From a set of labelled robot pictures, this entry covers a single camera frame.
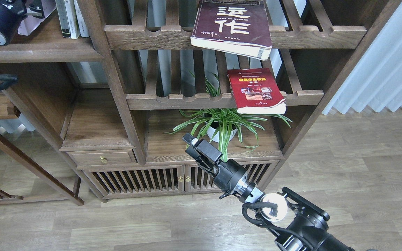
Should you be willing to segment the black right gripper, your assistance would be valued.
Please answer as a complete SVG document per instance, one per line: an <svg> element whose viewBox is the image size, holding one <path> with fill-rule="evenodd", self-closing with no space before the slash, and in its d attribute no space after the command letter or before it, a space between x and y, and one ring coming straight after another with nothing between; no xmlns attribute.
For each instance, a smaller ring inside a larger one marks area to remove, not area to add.
<svg viewBox="0 0 402 251"><path fill-rule="evenodd" d="M247 198L248 181L243 166L233 159L224 162L221 159L222 153L216 147L190 133L185 133L183 141L187 143L186 153L195 159L201 169L212 176L213 183L224 192L219 199L229 195Z"/></svg>

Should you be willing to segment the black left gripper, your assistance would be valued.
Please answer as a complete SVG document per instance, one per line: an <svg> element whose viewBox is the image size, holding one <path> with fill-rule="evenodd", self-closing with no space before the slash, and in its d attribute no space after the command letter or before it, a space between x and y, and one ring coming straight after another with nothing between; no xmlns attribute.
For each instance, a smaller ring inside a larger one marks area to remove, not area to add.
<svg viewBox="0 0 402 251"><path fill-rule="evenodd" d="M34 0L31 4L27 4L26 0L0 0L0 33L6 39L13 38L27 16L44 18L41 0Z"/></svg>

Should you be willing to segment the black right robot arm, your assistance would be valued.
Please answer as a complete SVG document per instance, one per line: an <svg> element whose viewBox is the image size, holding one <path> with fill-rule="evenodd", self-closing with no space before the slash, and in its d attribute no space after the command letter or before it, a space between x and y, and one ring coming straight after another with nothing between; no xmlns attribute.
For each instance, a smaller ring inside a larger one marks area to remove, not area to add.
<svg viewBox="0 0 402 251"><path fill-rule="evenodd" d="M264 193L247 178L247 171L233 159L221 160L222 153L204 139L186 133L186 153L213 178L223 191L242 202L244 218L275 236L281 251L351 251L352 248L327 232L330 216L287 187L281 193Z"/></svg>

